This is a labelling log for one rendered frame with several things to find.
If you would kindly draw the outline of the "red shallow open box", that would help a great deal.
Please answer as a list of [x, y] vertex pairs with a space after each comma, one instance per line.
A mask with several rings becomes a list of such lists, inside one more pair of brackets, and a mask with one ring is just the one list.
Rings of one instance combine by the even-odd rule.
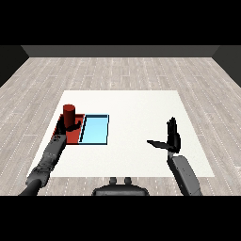
[[[75, 115], [75, 123], [83, 122], [84, 121], [84, 114], [76, 114]], [[82, 132], [82, 126], [80, 126], [78, 129], [73, 130], [71, 132], [66, 133], [66, 144], [67, 145], [78, 145], [80, 141], [80, 136]]]

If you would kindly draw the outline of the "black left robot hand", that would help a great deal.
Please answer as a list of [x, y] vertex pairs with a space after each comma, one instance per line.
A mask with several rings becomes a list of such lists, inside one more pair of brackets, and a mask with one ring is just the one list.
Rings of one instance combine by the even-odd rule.
[[54, 135], [65, 135], [67, 132], [71, 132], [73, 130], [78, 129], [81, 126], [81, 122], [75, 123], [73, 126], [66, 128], [64, 124], [64, 117], [61, 116], [60, 119], [56, 123], [56, 130]]

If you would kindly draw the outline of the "dark grey robot body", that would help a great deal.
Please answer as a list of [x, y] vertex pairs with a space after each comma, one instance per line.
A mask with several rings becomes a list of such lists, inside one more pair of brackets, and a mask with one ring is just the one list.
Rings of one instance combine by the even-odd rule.
[[124, 178], [123, 185], [118, 185], [117, 178], [111, 177], [109, 184], [95, 188], [92, 196], [149, 196], [149, 192], [144, 187], [133, 185], [130, 177]]

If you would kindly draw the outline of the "red can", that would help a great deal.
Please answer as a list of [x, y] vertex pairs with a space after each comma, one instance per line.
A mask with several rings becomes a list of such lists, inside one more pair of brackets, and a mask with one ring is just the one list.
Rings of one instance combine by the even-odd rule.
[[75, 106], [72, 104], [63, 105], [63, 117], [66, 128], [75, 124]]

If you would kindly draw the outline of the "light blue shallow open box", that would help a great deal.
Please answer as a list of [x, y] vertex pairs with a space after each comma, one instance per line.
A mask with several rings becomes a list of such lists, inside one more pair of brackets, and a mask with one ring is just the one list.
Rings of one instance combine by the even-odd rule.
[[108, 139], [109, 116], [87, 114], [83, 120], [78, 143], [80, 145], [106, 145]]

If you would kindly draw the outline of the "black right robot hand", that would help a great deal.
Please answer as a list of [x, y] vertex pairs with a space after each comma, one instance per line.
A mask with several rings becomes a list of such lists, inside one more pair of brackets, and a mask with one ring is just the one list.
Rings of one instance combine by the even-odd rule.
[[155, 148], [165, 149], [171, 153], [178, 153], [181, 150], [181, 137], [177, 131], [177, 122], [174, 117], [167, 122], [167, 126], [168, 139], [166, 142], [148, 140], [148, 143]]

